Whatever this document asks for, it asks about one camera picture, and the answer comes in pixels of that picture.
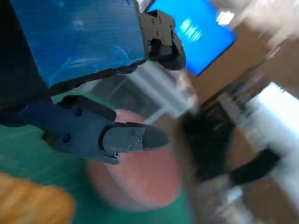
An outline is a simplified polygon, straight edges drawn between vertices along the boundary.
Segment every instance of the round pink object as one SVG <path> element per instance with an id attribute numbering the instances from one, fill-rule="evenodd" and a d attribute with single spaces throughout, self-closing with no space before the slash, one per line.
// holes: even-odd
<path id="1" fill-rule="evenodd" d="M 141 123 L 129 111 L 117 110 L 116 122 Z M 138 153 L 121 153 L 120 163 L 88 161 L 88 174 L 96 191 L 112 206 L 145 211 L 172 203 L 180 189 L 180 175 L 169 148 Z"/>

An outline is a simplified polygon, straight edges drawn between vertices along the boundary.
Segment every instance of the blue monitor screen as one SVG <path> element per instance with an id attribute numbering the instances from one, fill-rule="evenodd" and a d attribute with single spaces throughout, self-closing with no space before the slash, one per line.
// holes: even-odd
<path id="1" fill-rule="evenodd" d="M 234 33 L 218 25 L 217 11 L 206 0 L 156 0 L 149 11 L 172 16 L 186 54 L 186 67 L 198 75 L 235 40 Z"/>

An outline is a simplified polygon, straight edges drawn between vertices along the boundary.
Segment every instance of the yellow sponge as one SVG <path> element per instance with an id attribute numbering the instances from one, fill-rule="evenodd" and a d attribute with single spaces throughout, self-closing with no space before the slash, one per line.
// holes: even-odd
<path id="1" fill-rule="evenodd" d="M 61 188 L 0 174 L 1 224 L 69 224 L 74 212 L 73 198 Z"/>

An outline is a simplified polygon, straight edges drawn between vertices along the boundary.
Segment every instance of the green cutting mat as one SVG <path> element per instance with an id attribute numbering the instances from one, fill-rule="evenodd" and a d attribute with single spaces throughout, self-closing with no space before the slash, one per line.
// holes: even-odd
<path id="1" fill-rule="evenodd" d="M 71 91 L 53 98 L 56 102 Z M 102 102 L 95 96 L 87 97 Z M 91 188 L 86 175 L 86 159 L 60 154 L 41 140 L 42 132 L 32 126 L 0 126 L 0 172 L 55 184 L 70 192 L 77 201 L 74 224 L 190 224 L 193 223 L 184 193 L 166 208 L 129 213 L 109 207 Z"/>

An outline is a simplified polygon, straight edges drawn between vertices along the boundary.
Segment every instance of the orange object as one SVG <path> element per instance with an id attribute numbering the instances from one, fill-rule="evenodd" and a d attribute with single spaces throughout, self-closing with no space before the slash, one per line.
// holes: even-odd
<path id="1" fill-rule="evenodd" d="M 117 111 L 116 122 L 141 123 L 132 112 Z M 88 173 L 97 192 L 114 207 L 143 211 L 164 207 L 178 196 L 180 176 L 168 147 L 122 153 L 118 165 L 88 162 Z"/>
<path id="2" fill-rule="evenodd" d="M 1 224 L 70 224 L 74 211 L 62 189 L 0 174 Z"/>

